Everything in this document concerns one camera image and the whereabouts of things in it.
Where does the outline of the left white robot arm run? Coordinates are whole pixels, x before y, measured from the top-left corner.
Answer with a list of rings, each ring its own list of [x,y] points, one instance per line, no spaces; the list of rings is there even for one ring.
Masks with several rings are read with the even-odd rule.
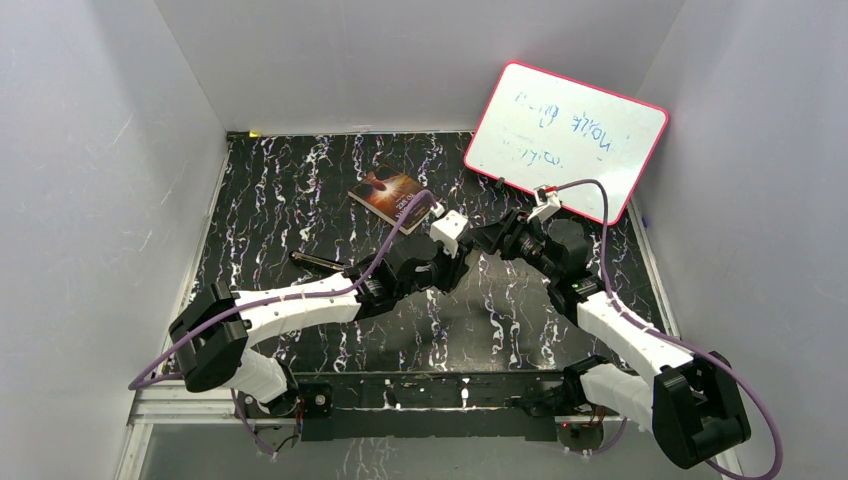
[[[169,327],[185,388],[191,393],[234,389],[271,414],[286,416],[298,404],[297,382],[288,364],[255,351],[256,344],[319,325],[376,317],[430,288],[449,293],[467,274],[474,252],[465,242],[450,254],[442,242],[413,235],[392,244],[382,257],[369,255],[310,283],[267,291],[210,284]]]

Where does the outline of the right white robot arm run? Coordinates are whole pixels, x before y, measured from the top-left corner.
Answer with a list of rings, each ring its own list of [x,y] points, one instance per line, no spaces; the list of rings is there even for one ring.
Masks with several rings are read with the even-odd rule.
[[[571,411],[612,408],[650,431],[665,456],[682,469],[750,439],[747,413],[725,359],[660,338],[652,324],[609,295],[604,280],[588,268],[590,248],[580,224],[555,219],[544,226],[514,209],[467,235],[480,250],[520,259],[539,271],[549,281],[555,310],[630,367],[624,372],[606,360],[591,359],[566,368],[563,399]]]

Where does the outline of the black stapler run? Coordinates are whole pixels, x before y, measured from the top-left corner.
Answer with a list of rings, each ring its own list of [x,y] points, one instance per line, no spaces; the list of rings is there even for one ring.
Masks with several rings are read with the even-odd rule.
[[[301,251],[291,251],[289,253],[289,259],[293,265],[309,271],[341,272],[347,268],[347,265],[344,263]]]

